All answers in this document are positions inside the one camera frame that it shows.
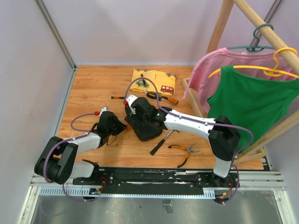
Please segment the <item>wire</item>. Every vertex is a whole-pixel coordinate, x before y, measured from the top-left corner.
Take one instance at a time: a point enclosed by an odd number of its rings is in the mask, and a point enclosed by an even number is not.
[[[66,196],[67,198],[69,198],[69,199],[71,199],[71,200],[73,200],[73,201],[75,201],[75,202],[93,202],[93,201],[95,201],[95,200],[98,199],[98,197],[97,197],[97,198],[94,198],[94,199],[76,199],[76,198],[74,198],[74,197],[72,197],[72,196],[69,196],[69,195],[67,194],[65,188],[64,188],[64,184],[62,184],[62,190],[64,191],[64,194],[65,194],[65,196]]]
[[[129,92],[129,90],[130,90],[131,85],[132,85],[133,83],[135,83],[135,82],[136,82],[137,80],[139,80],[139,79],[146,79],[146,80],[148,80],[150,83],[153,84],[153,86],[154,86],[154,88],[155,88],[155,90],[156,90],[157,95],[159,94],[158,89],[157,89],[157,87],[156,87],[156,85],[154,84],[153,81],[151,81],[149,78],[146,78],[146,77],[140,77],[140,78],[137,78],[137,79],[133,80],[133,81],[130,83],[130,85],[128,86],[128,88],[127,88],[127,90],[126,90],[126,93],[125,93],[125,101],[126,101],[126,99],[127,99],[127,95],[128,95],[128,92]],[[237,154],[238,154],[241,150],[243,150],[245,147],[247,147],[247,146],[253,141],[253,133],[252,133],[250,130],[248,130],[247,128],[245,128],[245,127],[236,126],[236,125],[228,125],[228,124],[210,123],[210,122],[205,122],[205,121],[196,120],[196,119],[193,119],[193,118],[188,118],[188,117],[185,117],[185,116],[180,116],[180,115],[174,114],[174,113],[172,113],[172,112],[170,112],[170,111],[165,110],[164,108],[162,108],[162,107],[160,106],[160,104],[159,104],[159,98],[158,98],[158,97],[157,97],[157,106],[160,108],[161,111],[163,111],[163,112],[165,112],[165,113],[168,113],[168,114],[170,114],[170,115],[172,115],[172,116],[178,117],[178,118],[180,118],[180,119],[186,119],[186,120],[194,121],[194,122],[201,123],[201,124],[205,124],[205,125],[213,125],[213,126],[221,126],[221,127],[237,128],[237,129],[240,129],[240,130],[243,130],[243,131],[249,133],[249,135],[250,135],[250,140],[249,140],[244,146],[240,147],[238,150],[235,151],[234,156],[233,156],[233,159],[232,159],[232,162],[231,162],[231,165],[230,165],[231,167],[232,167],[233,164],[234,164],[234,161],[235,161],[235,158],[236,158]]]
[[[102,180],[102,188],[101,188],[101,192],[103,192],[103,189],[106,187],[106,179],[105,177],[101,176],[101,180]]]
[[[115,142],[116,138],[117,138],[117,135],[115,136],[115,139],[113,140],[113,142]],[[113,142],[111,142],[110,144],[108,144],[108,142],[107,142],[107,145],[110,146]]]
[[[235,190],[234,190],[234,192],[233,192],[233,194],[231,195],[231,197],[226,201],[226,202],[223,202],[223,204],[224,205],[226,205],[228,202],[230,202],[232,199],[233,199],[233,197],[236,195],[236,193],[237,193],[237,190],[238,190],[238,188],[239,188],[239,185],[240,185],[240,175],[239,175],[239,170],[238,170],[238,167],[236,166],[236,165],[233,165],[233,167],[236,169],[236,171],[237,171],[237,186],[235,187]]]
[[[88,130],[75,128],[75,127],[73,126],[74,122],[75,122],[77,119],[79,119],[79,118],[81,118],[81,117],[89,116],[89,115],[95,115],[95,113],[86,113],[86,114],[82,114],[82,115],[77,116],[76,118],[74,118],[74,120],[71,121],[71,127],[72,127],[72,129],[74,129],[75,131],[78,131],[78,132],[87,132],[87,133],[89,134],[89,131],[88,131]]]
[[[74,138],[70,138],[70,139],[64,139],[60,142],[58,142],[57,144],[55,144],[52,149],[49,151],[47,157],[46,157],[46,160],[45,160],[45,163],[44,163],[44,166],[43,166],[43,177],[45,178],[45,181],[48,182],[48,183],[53,183],[53,181],[49,180],[48,177],[47,177],[47,166],[48,166],[48,162],[49,162],[49,159],[52,155],[52,153],[54,152],[54,150],[60,146],[62,143],[65,143],[67,141],[72,141],[72,140],[76,140],[76,139],[81,139],[83,137],[86,137],[88,136],[88,134],[84,134],[84,135],[80,135],[80,136],[77,136],[77,137],[74,137]]]
[[[83,115],[77,116],[75,119],[73,119],[73,120],[71,121],[71,127],[72,127],[72,129],[74,129],[74,130],[76,130],[76,131],[80,131],[80,132],[86,132],[86,134],[84,134],[84,135],[80,135],[80,136],[76,136],[76,137],[73,137],[73,138],[69,138],[69,139],[64,139],[64,140],[58,142],[57,144],[55,144],[55,145],[51,148],[51,150],[49,151],[49,153],[48,153],[48,155],[47,155],[47,157],[46,157],[46,160],[45,160],[45,163],[44,163],[44,166],[43,166],[43,176],[44,176],[46,182],[48,182],[48,183],[53,183],[53,181],[49,180],[48,177],[47,177],[47,166],[48,166],[49,159],[50,159],[52,153],[54,152],[54,150],[55,150],[58,146],[60,146],[62,143],[65,143],[65,142],[67,142],[67,141],[73,141],[73,140],[81,139],[81,138],[86,137],[86,136],[89,135],[89,131],[88,131],[88,130],[77,129],[77,128],[75,128],[75,127],[73,126],[73,123],[74,123],[77,119],[79,119],[79,118],[81,118],[81,117],[89,116],[89,115],[96,115],[96,114],[98,114],[98,112],[83,114]]]
[[[231,194],[231,192],[232,192],[232,188],[233,188],[233,184],[232,184],[231,181],[228,181],[228,183],[229,183],[229,185],[230,185],[230,189],[229,189],[228,191],[226,191],[226,192],[220,194],[220,195],[215,195],[215,197],[223,197],[223,196],[227,195],[229,192],[230,192],[230,194]]]

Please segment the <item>hammer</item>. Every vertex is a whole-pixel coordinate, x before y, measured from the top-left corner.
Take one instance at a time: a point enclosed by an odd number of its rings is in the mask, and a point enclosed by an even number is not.
[[[163,145],[163,143],[165,142],[165,140],[170,136],[171,133],[173,133],[175,130],[171,130],[168,135],[166,135],[165,138],[163,138],[155,147],[153,150],[151,150],[150,154],[154,155],[156,153],[156,151],[158,151],[158,149]]]

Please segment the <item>green tank top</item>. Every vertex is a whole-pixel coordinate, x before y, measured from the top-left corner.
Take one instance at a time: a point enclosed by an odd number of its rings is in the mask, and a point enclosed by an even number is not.
[[[289,105],[299,95],[299,79],[273,81],[246,76],[233,66],[221,68],[219,86],[207,99],[209,118],[227,116],[232,124],[249,129],[255,143],[277,121],[289,113]],[[239,147],[250,140],[242,130]]]

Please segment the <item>clothes hanger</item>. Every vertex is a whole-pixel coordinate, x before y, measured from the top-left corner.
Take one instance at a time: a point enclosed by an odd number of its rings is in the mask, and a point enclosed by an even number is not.
[[[277,50],[277,51],[273,54],[273,59],[274,59],[274,61],[276,61],[276,65],[275,65],[275,67],[273,68],[274,70],[276,70],[276,69],[278,68],[278,66],[279,66],[279,60],[276,58],[276,55],[277,55],[279,52],[283,51],[283,50],[290,50],[290,51],[294,52],[296,55],[298,55],[297,51],[296,51],[294,48],[281,48],[281,49]],[[281,76],[281,75],[282,75],[281,73],[274,74],[273,71],[267,72],[267,71],[264,70],[263,72],[264,72],[266,75],[268,75],[268,76],[273,76],[273,77],[278,77],[278,76]]]
[[[258,46],[258,43],[260,42],[260,38],[256,35],[256,32],[258,31],[259,28],[261,27],[271,27],[272,30],[274,30],[274,27],[272,26],[272,24],[269,23],[264,23],[262,25],[259,25],[254,31],[253,31],[253,37],[256,39],[256,44],[254,46],[237,46],[237,47],[230,47],[227,48],[228,50],[233,50],[233,49],[242,49],[242,48],[246,48],[246,50],[250,53],[257,53],[257,52],[261,52],[264,49],[274,49],[274,47],[272,46]]]
[[[295,75],[295,74],[292,74],[290,72],[287,72],[287,71],[282,71],[282,70],[277,70],[276,68],[279,66],[279,60],[276,58],[276,55],[283,51],[283,50],[290,50],[292,52],[294,52],[296,55],[298,55],[297,51],[294,49],[294,48],[281,48],[279,50],[277,50],[274,54],[273,54],[273,58],[274,60],[276,61],[276,65],[273,69],[271,68],[267,68],[267,67],[262,67],[262,66],[255,66],[255,65],[234,65],[234,68],[235,69],[261,69],[264,71],[264,73],[268,76],[274,76],[274,77],[277,77],[277,76],[280,76],[282,74],[285,74],[285,75],[289,75],[289,76],[292,76],[292,77],[295,77],[295,78],[299,78],[299,76]],[[217,69],[215,71],[213,71],[210,75],[209,75],[209,78],[212,77],[213,75],[215,75],[217,72],[220,72],[221,69]]]

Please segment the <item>teal hanger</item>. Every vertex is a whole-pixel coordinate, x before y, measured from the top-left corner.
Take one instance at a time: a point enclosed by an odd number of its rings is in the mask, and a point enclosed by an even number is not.
[[[227,48],[228,50],[233,50],[233,49],[242,49],[242,48],[246,48],[246,50],[250,53],[257,53],[257,52],[261,52],[264,49],[274,49],[274,47],[272,46],[258,46],[258,43],[260,42],[260,38],[258,38],[258,36],[256,35],[256,32],[258,31],[259,28],[261,27],[271,27],[272,30],[274,30],[274,27],[272,26],[272,24],[269,23],[264,23],[262,25],[259,25],[254,31],[253,31],[253,37],[256,39],[256,44],[254,46],[237,46],[237,47],[231,47],[231,48]]]

